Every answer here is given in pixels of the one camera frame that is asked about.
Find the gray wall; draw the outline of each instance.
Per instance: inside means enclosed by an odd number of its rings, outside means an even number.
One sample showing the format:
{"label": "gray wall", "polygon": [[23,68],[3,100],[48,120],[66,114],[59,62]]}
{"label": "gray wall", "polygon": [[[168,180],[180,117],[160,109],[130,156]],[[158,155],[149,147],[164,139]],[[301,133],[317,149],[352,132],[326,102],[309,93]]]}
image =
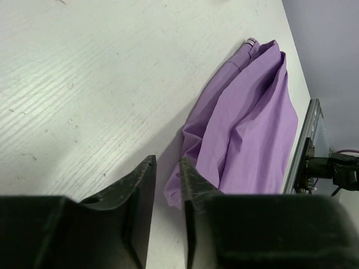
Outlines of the gray wall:
{"label": "gray wall", "polygon": [[330,147],[359,149],[359,1],[283,5],[310,95],[320,99]]}

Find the table surface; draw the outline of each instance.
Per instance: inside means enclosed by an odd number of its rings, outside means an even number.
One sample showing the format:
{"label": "table surface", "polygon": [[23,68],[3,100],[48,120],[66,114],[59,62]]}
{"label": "table surface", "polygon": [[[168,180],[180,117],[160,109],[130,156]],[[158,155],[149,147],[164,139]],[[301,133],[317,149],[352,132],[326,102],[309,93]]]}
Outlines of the table surface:
{"label": "table surface", "polygon": [[13,0],[0,16],[0,194],[80,200],[156,154],[147,268],[185,266],[163,197],[178,130],[249,37],[287,53],[297,142],[310,97],[281,0]]}

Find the black cable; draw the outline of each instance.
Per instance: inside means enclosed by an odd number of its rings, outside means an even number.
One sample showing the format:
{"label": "black cable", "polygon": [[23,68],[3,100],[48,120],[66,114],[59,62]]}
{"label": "black cable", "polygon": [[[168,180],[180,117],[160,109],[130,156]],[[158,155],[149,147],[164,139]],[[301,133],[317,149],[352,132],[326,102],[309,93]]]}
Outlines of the black cable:
{"label": "black cable", "polygon": [[315,185],[316,185],[316,183],[318,182],[318,180],[319,180],[319,178],[315,179],[315,181],[314,181],[314,184],[313,184],[313,187],[312,187],[312,188],[314,188],[314,187],[315,187]]}
{"label": "black cable", "polygon": [[340,189],[341,187],[338,187],[330,196],[334,197],[340,191]]}

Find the purple shirt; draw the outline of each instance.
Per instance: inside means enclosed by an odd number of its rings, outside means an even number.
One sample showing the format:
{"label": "purple shirt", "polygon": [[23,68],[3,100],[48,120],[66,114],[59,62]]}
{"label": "purple shirt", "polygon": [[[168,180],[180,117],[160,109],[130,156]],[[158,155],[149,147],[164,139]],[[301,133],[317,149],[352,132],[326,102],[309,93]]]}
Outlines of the purple shirt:
{"label": "purple shirt", "polygon": [[[285,53],[249,39],[204,88],[182,156],[224,193],[279,193],[297,126]],[[179,175],[177,165],[164,191],[170,206],[181,206]]]}

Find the wood grain texture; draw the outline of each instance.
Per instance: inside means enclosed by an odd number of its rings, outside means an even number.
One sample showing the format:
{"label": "wood grain texture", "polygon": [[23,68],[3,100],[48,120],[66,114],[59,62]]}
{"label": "wood grain texture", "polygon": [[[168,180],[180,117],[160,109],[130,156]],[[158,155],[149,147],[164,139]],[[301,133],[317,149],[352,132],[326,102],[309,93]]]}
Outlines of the wood grain texture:
{"label": "wood grain texture", "polygon": [[185,266],[163,198],[178,130],[245,39],[287,53],[298,139],[310,98],[281,0],[13,0],[0,16],[0,194],[80,200],[156,154],[147,268]]}

